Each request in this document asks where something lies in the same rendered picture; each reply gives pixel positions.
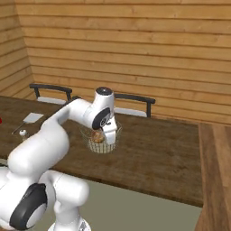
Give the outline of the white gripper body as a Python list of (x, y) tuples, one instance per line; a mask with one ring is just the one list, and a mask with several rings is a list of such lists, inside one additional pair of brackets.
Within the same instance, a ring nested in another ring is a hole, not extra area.
[(103, 126), (103, 132), (106, 138), (106, 143), (108, 145), (114, 144), (116, 142), (116, 130), (117, 130), (117, 125), (114, 118), (111, 118)]

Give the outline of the brown bread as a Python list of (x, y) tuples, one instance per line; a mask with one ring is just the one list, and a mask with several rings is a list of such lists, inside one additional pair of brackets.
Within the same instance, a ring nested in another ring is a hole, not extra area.
[(91, 140), (94, 143), (102, 143), (105, 140), (105, 136), (101, 131), (93, 131), (91, 134)]

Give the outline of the black chair with white seat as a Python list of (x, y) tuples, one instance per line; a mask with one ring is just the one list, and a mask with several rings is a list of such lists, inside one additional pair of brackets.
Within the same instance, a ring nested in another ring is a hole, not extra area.
[(146, 111), (139, 111), (135, 109), (122, 108), (122, 107), (116, 107), (114, 109), (116, 113), (123, 114), (123, 115), (150, 117), (152, 111), (152, 105), (155, 104), (155, 99), (150, 97), (115, 93), (115, 98), (130, 99), (134, 101), (144, 102), (146, 104)]
[[(64, 105), (67, 101), (71, 100), (71, 93), (72, 93), (71, 88), (65, 88), (62, 86), (54, 86), (54, 85), (46, 85), (46, 84), (35, 84), (35, 83), (30, 84), (29, 88), (32, 88), (34, 90), (36, 99), (39, 102), (56, 104), (56, 105)], [(40, 95), (40, 89), (49, 89), (49, 90), (56, 90), (59, 92), (64, 92), (66, 94), (67, 99), (63, 100), (63, 99), (57, 99), (53, 97), (42, 97)]]

